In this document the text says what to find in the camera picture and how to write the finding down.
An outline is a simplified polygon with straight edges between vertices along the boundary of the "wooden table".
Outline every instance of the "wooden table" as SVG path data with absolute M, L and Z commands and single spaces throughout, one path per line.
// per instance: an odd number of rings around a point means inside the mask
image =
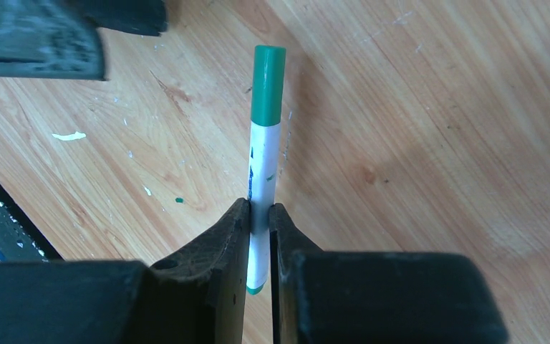
M 0 182 L 64 257 L 151 263 L 245 195 L 253 49 L 282 45 L 277 199 L 298 227 L 466 254 L 513 341 L 550 343 L 550 1 L 170 12 L 161 38 L 102 31 L 108 82 L 0 79 Z M 271 341 L 269 293 L 247 298 L 246 343 Z

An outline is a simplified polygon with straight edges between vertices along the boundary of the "wooden surface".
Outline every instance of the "wooden surface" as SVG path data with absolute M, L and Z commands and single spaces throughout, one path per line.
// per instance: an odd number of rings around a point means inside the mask
M 0 79 L 0 182 L 64 257 L 151 263 L 245 195 L 252 52 L 278 44 L 277 199 L 298 227 L 325 249 L 462 252 L 513 341 L 550 343 L 550 1 L 170 9 L 164 37 L 102 32 L 109 82 Z M 246 343 L 271 341 L 269 288 Z

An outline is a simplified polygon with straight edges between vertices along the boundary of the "marker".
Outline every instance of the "marker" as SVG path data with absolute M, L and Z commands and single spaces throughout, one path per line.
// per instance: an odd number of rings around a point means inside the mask
M 275 202 L 281 99 L 286 50 L 259 45 L 254 50 L 248 200 L 250 251 L 247 290 L 258 294 L 269 276 L 269 208 Z

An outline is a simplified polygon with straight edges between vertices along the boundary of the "paint chip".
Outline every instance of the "paint chip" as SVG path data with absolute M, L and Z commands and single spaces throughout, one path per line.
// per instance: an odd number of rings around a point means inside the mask
M 80 133 L 78 131 L 75 131 L 73 134 L 70 135 L 58 135 L 58 134 L 52 134 L 53 137 L 57 138 L 60 141 L 73 141 L 73 140 L 80 140 L 82 138 L 85 138 L 86 135 L 84 133 Z

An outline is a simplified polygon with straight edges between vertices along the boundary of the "green and white marker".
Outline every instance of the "green and white marker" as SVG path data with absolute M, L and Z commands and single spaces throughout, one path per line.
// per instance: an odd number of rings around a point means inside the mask
M 248 179 L 251 229 L 246 284 L 252 295 L 262 290 L 269 276 L 269 208 L 275 202 L 285 67 L 284 48 L 261 45 L 255 48 Z

